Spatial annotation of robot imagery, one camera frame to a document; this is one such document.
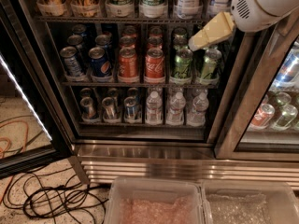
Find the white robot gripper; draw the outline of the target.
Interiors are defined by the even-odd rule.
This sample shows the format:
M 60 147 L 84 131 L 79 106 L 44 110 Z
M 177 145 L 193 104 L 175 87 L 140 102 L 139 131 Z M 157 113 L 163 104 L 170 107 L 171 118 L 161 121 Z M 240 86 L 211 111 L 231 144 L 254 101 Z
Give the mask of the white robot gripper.
M 196 51 L 218 44 L 233 34 L 235 26 L 245 33 L 262 31 L 298 7 L 299 0 L 232 0 L 232 15 L 229 12 L 218 13 L 189 39 L 188 46 Z

